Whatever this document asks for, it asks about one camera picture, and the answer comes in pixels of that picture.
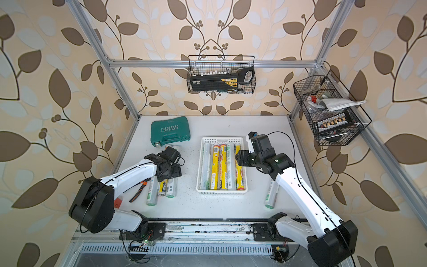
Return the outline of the yellow red wrap box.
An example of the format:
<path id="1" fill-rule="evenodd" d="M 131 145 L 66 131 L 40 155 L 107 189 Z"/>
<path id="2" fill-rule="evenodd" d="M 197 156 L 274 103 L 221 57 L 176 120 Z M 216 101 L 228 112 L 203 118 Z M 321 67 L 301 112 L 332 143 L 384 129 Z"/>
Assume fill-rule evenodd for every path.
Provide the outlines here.
<path id="1" fill-rule="evenodd" d="M 237 156 L 241 150 L 240 145 L 235 145 L 235 165 L 236 165 L 236 188 L 237 190 L 245 190 L 244 178 L 243 178 L 243 169 L 242 166 L 238 164 Z"/>

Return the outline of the white green roll group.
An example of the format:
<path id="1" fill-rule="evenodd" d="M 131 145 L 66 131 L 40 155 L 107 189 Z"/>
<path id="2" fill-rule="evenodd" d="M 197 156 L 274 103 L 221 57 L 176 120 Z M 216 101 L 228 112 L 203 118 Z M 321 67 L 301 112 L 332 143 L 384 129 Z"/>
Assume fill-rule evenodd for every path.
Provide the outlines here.
<path id="1" fill-rule="evenodd" d="M 235 146 L 233 143 L 227 144 L 227 188 L 228 190 L 236 190 L 236 169 L 235 169 Z"/>

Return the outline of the white barcode wrap roll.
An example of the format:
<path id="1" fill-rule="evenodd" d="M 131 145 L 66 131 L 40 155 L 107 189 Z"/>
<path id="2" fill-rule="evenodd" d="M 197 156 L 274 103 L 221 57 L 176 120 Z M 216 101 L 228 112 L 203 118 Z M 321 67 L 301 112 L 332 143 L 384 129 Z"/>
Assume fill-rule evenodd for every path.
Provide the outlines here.
<path id="1" fill-rule="evenodd" d="M 157 204 L 157 198 L 158 198 L 158 188 L 159 188 L 159 182 L 157 180 L 157 177 L 153 177 L 150 181 L 150 187 L 147 194 L 147 206 L 155 206 Z"/>

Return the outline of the yellow wrap roll group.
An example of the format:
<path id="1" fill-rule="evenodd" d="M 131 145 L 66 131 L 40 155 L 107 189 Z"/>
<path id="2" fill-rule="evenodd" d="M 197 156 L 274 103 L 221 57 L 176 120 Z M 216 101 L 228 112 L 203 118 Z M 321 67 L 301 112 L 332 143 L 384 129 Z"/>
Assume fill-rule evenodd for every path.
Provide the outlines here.
<path id="1" fill-rule="evenodd" d="M 219 153 L 220 153 L 220 146 L 219 146 L 219 144 L 215 144 L 213 146 L 213 151 L 212 151 L 211 183 L 210 183 L 210 189 L 211 190 L 217 190 L 218 189 Z"/>
<path id="2" fill-rule="evenodd" d="M 220 177 L 219 177 L 219 189 L 227 190 L 227 145 L 220 145 Z"/>

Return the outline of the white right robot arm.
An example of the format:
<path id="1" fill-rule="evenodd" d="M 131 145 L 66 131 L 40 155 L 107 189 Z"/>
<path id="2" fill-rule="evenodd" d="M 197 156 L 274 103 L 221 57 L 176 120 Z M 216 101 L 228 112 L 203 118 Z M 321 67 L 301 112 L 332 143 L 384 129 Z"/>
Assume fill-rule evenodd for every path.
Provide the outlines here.
<path id="1" fill-rule="evenodd" d="M 266 134 L 250 132 L 248 150 L 236 155 L 238 165 L 253 167 L 272 178 L 302 211 L 308 224 L 292 219 L 284 212 L 268 219 L 269 236 L 289 238 L 305 248 L 319 267 L 336 267 L 352 258 L 357 244 L 358 228 L 343 221 L 307 186 L 298 172 L 295 158 L 277 154 Z"/>

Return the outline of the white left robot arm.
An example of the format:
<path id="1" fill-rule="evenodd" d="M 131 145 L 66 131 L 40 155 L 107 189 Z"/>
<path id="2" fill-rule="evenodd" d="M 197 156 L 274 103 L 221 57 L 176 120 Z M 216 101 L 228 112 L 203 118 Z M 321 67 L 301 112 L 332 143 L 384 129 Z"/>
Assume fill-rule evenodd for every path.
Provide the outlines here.
<path id="1" fill-rule="evenodd" d="M 137 211 L 123 211 L 115 200 L 137 184 L 154 178 L 158 182 L 182 176 L 181 154 L 169 146 L 158 154 L 149 154 L 132 167 L 106 176 L 92 177 L 82 185 L 70 207 L 69 217 L 89 232 L 102 230 L 137 231 L 146 217 Z"/>

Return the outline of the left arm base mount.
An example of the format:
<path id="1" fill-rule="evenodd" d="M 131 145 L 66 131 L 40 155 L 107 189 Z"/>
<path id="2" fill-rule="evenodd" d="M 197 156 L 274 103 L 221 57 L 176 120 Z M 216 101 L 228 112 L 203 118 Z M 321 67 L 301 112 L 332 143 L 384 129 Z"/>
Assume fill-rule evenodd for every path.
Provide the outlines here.
<path id="1" fill-rule="evenodd" d="M 136 210 L 132 210 L 141 219 L 140 226 L 135 231 L 120 230 L 120 239 L 127 241 L 162 240 L 167 224 L 164 222 L 149 222 L 149 219 Z"/>

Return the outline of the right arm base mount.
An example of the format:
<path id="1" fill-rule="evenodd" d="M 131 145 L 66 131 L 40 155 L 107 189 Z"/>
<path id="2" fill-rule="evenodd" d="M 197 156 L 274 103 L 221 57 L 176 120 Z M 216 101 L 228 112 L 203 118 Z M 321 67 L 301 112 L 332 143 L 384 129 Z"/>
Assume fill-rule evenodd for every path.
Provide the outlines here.
<path id="1" fill-rule="evenodd" d="M 254 240 L 258 242 L 285 241 L 286 237 L 279 234 L 275 224 L 286 216 L 286 213 L 279 212 L 268 218 L 265 223 L 252 224 L 250 230 L 254 235 Z"/>

